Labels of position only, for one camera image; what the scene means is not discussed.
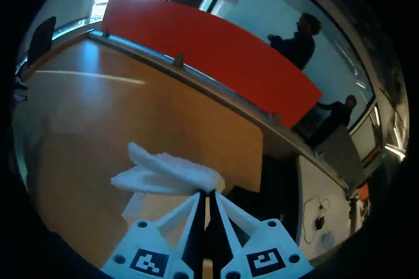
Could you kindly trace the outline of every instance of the glass partition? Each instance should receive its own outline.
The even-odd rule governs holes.
[[[303,73],[320,89],[321,102],[345,102],[355,95],[348,129],[351,129],[371,105],[374,92],[363,65],[344,32],[331,16],[314,0],[214,0],[209,13],[228,20],[270,44],[268,35],[293,38],[297,22],[309,13],[321,23],[313,36],[314,53]],[[280,71],[272,66],[273,71]],[[310,136],[330,112],[313,108],[295,127],[303,136]]]

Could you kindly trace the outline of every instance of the black cable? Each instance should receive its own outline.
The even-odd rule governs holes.
[[[310,198],[309,200],[306,200],[304,203],[303,203],[303,230],[304,230],[304,241],[308,244],[308,245],[310,245],[312,242],[313,242],[313,240],[315,239],[315,237],[316,237],[316,234],[317,234],[317,229],[315,230],[315,232],[314,232],[314,236],[313,236],[313,238],[311,239],[311,241],[307,241],[307,239],[306,239],[306,231],[305,231],[305,225],[304,225],[304,220],[305,220],[305,205],[307,204],[307,203],[309,203],[309,202],[311,202],[312,200],[314,200],[315,198],[317,197],[317,199],[318,199],[318,203],[319,203],[319,207],[318,207],[318,218],[322,215],[322,210],[324,210],[324,211],[327,211],[327,210],[329,210],[329,208],[330,208],[330,200],[328,199],[328,198],[325,198],[322,202],[320,201],[320,195],[319,194],[316,194],[316,195],[314,195],[312,198]],[[327,206],[327,208],[323,205],[323,202],[324,201],[328,201],[328,206]]]

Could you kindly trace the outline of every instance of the screw hole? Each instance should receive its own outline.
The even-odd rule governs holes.
[[[174,274],[173,279],[188,279],[188,275],[183,272],[177,272]]]
[[[226,279],[240,279],[240,274],[237,271],[230,271],[226,275]]]
[[[122,255],[115,255],[114,256],[114,262],[117,264],[123,264],[125,263],[126,259]]]
[[[147,223],[146,223],[145,221],[140,221],[140,222],[138,223],[138,226],[139,226],[140,228],[145,228],[145,227],[147,226]]]
[[[290,256],[290,262],[295,264],[300,260],[300,257],[298,255],[291,255]]]

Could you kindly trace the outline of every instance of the dark shirt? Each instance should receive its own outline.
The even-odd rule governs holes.
[[[294,38],[282,39],[274,36],[271,47],[290,60],[297,68],[303,70],[312,57],[315,48],[313,36],[303,32],[295,32]]]
[[[337,101],[330,105],[324,105],[318,103],[317,106],[323,110],[330,110],[330,115],[322,123],[322,127],[327,126],[328,128],[335,130],[340,124],[344,124],[346,127],[349,125],[350,114],[352,109],[348,108],[343,103]]]

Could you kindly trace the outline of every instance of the ceiling light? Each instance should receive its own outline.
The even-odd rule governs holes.
[[[404,157],[406,157],[405,153],[398,150],[397,148],[391,147],[388,144],[384,146],[384,148],[386,148],[387,150],[390,150],[391,152],[395,153],[396,155],[398,155],[400,157],[400,161],[402,161],[404,159]]]
[[[377,106],[374,106],[374,110],[375,110],[375,112],[376,112],[377,124],[378,124],[378,126],[380,126],[380,116],[378,115],[378,109],[377,109]]]

